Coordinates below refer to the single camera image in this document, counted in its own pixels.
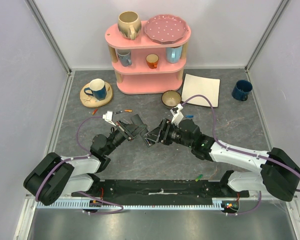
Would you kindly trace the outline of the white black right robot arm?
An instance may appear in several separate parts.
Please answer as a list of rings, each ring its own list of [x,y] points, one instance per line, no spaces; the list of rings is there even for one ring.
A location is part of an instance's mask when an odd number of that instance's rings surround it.
[[[149,142],[171,145],[176,143],[191,149],[200,160],[226,163],[245,169],[246,172],[227,171],[219,184],[225,197],[241,191],[265,191],[273,197],[292,201],[300,182],[300,168],[280,148],[271,151],[256,151],[217,142],[201,133],[193,120],[182,120],[178,125],[163,119],[158,127],[144,136]]]

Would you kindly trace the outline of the black remote control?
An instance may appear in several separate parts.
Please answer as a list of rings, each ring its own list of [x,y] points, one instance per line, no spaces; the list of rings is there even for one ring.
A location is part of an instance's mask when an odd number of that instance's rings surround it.
[[[152,144],[145,138],[145,135],[149,132],[146,124],[143,123],[142,119],[138,114],[133,115],[130,119],[133,124],[143,126],[143,129],[140,131],[139,135],[146,144],[146,146],[151,147]]]

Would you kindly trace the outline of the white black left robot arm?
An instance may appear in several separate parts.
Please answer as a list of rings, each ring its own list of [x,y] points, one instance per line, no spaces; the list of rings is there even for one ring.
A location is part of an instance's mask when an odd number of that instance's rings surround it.
[[[133,140],[147,129],[141,120],[135,117],[131,120],[131,123],[114,123],[108,136],[95,135],[87,155],[64,157],[55,152],[48,153],[25,178],[23,187],[45,206],[75,192],[96,196],[100,185],[95,174],[108,166],[109,155],[124,141]]]

